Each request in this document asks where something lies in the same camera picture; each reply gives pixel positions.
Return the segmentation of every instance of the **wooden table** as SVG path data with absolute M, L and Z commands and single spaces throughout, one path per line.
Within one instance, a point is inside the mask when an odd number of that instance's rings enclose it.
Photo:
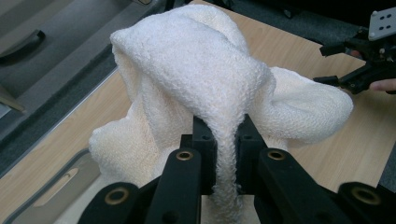
M 195 1 L 194 4 L 205 4 Z M 254 57 L 312 78 L 342 77 L 364 62 L 348 55 L 322 57 L 320 45 L 227 11 L 245 35 Z M 313 146 L 290 153 L 318 183 L 336 191 L 344 182 L 376 186 L 396 139 L 396 98 L 382 92 L 351 95 L 355 108 L 344 128 Z M 38 191 L 76 153 L 88 146 L 92 131 L 121 119 L 131 103 L 120 74 L 114 72 L 34 149 L 0 179 L 0 220 Z

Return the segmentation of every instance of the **robot end effector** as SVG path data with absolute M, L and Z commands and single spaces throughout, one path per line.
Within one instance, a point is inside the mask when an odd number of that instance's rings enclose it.
M 352 38 L 320 48 L 323 56 L 353 49 L 366 64 L 344 77 L 315 77 L 314 81 L 341 87 L 358 94 L 369 89 L 372 82 L 396 78 L 396 7 L 373 12 L 370 28 L 361 27 Z

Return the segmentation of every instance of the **person's hand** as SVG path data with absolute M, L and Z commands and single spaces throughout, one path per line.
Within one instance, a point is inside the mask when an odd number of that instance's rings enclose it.
M 396 91 L 396 78 L 375 81 L 370 84 L 372 91 Z

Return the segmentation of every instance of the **terry cloth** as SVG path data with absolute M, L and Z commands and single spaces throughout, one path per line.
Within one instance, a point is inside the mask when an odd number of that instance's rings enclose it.
M 236 24 L 215 7 L 149 16 L 110 40 L 132 105 L 124 119 L 92 133 L 93 158 L 109 183 L 142 187 L 161 174 L 180 136 L 192 132 L 193 115 L 199 117 L 218 147 L 203 223 L 252 223 L 251 206 L 243 205 L 249 198 L 238 196 L 234 183 L 234 135 L 246 113 L 269 147 L 287 150 L 332 135 L 353 107 L 335 87 L 251 57 Z

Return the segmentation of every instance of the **screw hole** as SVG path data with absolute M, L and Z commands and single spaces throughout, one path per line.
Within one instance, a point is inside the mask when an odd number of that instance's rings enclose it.
M 268 152 L 268 157 L 276 161 L 282 161 L 285 160 L 286 158 L 283 152 L 275 151 L 275 150 Z
M 352 189 L 352 195 L 363 203 L 371 205 L 381 204 L 381 199 L 379 198 L 379 196 L 370 189 L 355 187 Z
M 181 151 L 176 154 L 176 158 L 180 161 L 188 161 L 193 157 L 192 153 L 189 151 Z
M 129 191 L 126 188 L 119 187 L 111 190 L 105 197 L 105 202 L 110 205 L 123 203 L 129 196 Z

